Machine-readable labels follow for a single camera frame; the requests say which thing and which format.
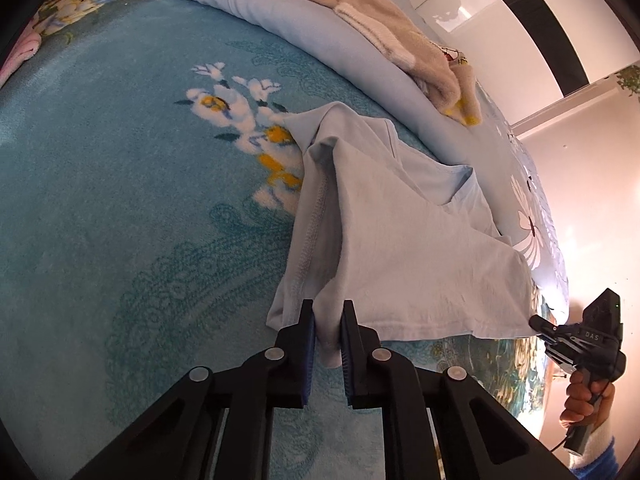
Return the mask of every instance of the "white wall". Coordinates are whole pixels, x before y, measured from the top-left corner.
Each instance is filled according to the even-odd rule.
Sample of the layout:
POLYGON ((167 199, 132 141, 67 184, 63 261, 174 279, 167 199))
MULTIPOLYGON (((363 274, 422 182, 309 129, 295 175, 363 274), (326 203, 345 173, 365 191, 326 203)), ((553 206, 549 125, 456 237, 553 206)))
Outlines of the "white wall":
POLYGON ((529 33, 502 0, 426 0, 418 13, 465 53, 510 124, 562 98, 529 33))
MULTIPOLYGON (((524 143, 551 206, 572 303, 585 307, 607 287, 622 298, 628 362, 611 415, 622 462, 640 438, 640 104, 620 90, 524 143)), ((564 435, 565 387, 552 388, 541 436, 548 447, 564 435)))
POLYGON ((604 0, 544 0, 564 28, 590 83, 640 59, 604 0))

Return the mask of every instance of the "bed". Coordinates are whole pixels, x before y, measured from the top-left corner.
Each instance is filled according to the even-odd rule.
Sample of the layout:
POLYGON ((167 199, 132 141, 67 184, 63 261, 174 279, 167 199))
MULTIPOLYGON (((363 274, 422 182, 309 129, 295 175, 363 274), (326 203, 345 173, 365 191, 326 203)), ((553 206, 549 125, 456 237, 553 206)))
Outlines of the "bed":
MULTIPOLYGON (((321 62, 283 39, 293 29, 249 23, 262 20, 254 8, 200 1, 47 0, 39 52, 0 89, 0 416, 39 478, 69 478, 190 367, 234 367, 274 341, 265 314, 286 264, 300 168, 286 132, 265 133, 269 153, 248 153, 236 125, 194 111, 194 98, 220 105, 212 73, 244 96, 248 114, 255 80, 273 110, 341 101, 389 118, 434 160, 508 166, 506 179, 483 175, 483 190, 501 231, 522 217, 535 223, 532 302, 562 321, 566 278, 542 187, 481 89, 483 123, 470 142, 491 136, 501 148, 474 161, 453 138, 464 128, 424 103, 416 111, 414 96, 391 102, 358 72, 361 60, 321 62)), ((425 368, 465 367, 541 429, 549 366, 536 338, 386 345, 425 368)), ((383 472, 379 413, 350 410, 340 369, 316 367, 309 406, 275 415, 271 477, 383 472)))

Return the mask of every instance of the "sleeve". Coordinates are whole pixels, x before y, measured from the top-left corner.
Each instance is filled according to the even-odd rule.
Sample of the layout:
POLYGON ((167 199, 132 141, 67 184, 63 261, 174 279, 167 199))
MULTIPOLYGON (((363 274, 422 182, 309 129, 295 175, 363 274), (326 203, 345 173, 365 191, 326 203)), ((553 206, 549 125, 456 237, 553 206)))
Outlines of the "sleeve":
POLYGON ((607 420, 591 434, 583 456, 570 455, 569 468, 579 480, 613 480, 618 472, 613 443, 607 420))

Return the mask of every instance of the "white sleeve cuff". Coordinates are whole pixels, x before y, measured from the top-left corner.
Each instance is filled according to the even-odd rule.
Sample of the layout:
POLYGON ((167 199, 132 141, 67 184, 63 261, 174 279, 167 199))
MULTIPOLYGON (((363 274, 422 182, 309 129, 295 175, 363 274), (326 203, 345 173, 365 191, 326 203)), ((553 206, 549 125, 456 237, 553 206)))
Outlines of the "white sleeve cuff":
POLYGON ((591 433, 582 456, 569 454, 569 468, 580 469, 589 465, 607 450, 612 439, 611 424, 607 419, 597 430, 591 433))

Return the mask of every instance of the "round metal pivot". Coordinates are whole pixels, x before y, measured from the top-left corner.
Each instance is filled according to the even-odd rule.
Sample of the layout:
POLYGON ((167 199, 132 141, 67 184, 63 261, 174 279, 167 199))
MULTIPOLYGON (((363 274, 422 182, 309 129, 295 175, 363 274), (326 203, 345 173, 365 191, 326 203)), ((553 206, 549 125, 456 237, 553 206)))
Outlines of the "round metal pivot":
POLYGON ((204 379, 206 379, 207 377, 209 377, 209 370, 207 370, 203 366, 198 366, 197 368, 194 368, 191 370, 191 372, 189 372, 189 378, 194 383, 199 383, 200 381, 204 381, 204 379))
POLYGON ((371 355, 376 361, 389 361, 391 359, 391 352, 386 348, 376 348, 371 352, 371 355))
POLYGON ((447 375, 455 381, 461 381, 466 378, 466 370, 462 366, 452 366, 447 369, 447 375))
POLYGON ((273 348, 266 349, 264 352, 264 356, 269 361, 278 361, 284 357, 284 350, 282 348, 274 346, 273 348))

